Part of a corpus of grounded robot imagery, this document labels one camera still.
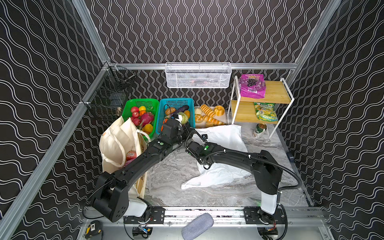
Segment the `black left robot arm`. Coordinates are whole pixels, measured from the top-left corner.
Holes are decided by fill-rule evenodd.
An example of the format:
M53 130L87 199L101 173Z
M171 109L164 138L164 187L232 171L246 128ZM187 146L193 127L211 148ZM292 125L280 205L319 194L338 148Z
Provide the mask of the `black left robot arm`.
M182 124L177 119L168 119L160 135L148 144L144 153L126 167L99 176L96 190L89 197L89 206L111 222L117 222L129 208L129 190L134 183L182 145L192 129L190 123Z

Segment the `green cabbage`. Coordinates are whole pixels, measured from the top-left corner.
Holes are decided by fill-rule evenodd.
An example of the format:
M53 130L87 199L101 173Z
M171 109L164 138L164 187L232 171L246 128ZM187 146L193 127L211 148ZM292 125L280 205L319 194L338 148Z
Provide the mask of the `green cabbage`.
M187 116L184 113L178 113L180 117L182 117L181 124L185 125L188 122Z

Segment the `red soda can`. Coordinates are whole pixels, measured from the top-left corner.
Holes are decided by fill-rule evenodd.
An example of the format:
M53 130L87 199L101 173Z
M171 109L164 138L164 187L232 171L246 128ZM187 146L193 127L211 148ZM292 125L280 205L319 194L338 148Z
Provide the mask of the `red soda can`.
M126 155L126 161L132 161L137 157L136 151L129 151Z

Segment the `cream canvas tote bag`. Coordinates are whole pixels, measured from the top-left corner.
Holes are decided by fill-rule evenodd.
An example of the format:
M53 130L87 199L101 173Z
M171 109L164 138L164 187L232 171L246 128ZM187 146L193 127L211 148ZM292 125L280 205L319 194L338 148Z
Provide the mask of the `cream canvas tote bag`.
M147 142L144 138L149 135L134 125L132 120L119 117L102 134L99 149L102 156L103 171L112 174L128 164L127 154L135 152L142 154Z

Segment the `white plastic bag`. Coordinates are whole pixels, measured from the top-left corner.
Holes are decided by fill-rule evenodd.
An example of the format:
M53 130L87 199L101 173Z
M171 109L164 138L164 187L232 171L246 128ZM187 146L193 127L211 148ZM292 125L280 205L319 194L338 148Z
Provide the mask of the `white plastic bag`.
M231 150L247 152L246 145L242 140L241 126L216 126L205 129L197 129L197 132L199 132L200 135L208 135L209 142ZM225 164L213 164L208 170L205 170L201 165L198 165L198 168L200 175L183 183L181 185L182 190L229 184L235 179L244 178L251 174L240 168Z

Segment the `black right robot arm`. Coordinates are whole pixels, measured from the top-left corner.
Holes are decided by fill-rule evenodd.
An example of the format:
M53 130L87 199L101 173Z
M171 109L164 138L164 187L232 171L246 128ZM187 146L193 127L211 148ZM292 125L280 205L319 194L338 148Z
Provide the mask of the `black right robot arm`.
M256 186L262 193L261 204L257 211L258 220L265 225L275 222L274 214L280 205L281 192L298 189L302 185L301 178L289 168L278 164L268 151L245 153L211 142L200 145L192 141L186 145L186 152L206 169L213 164L224 164L253 174ZM293 177L297 184L281 187L283 172Z

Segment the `yellow orange pepper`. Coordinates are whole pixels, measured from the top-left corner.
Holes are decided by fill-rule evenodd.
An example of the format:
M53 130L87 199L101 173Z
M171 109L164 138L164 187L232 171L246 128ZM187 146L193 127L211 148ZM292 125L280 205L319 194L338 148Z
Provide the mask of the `yellow orange pepper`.
M187 116L187 119L189 120L190 117L191 117L191 113L190 113L190 111L189 111L189 110L186 110L186 111L184 111L183 113Z

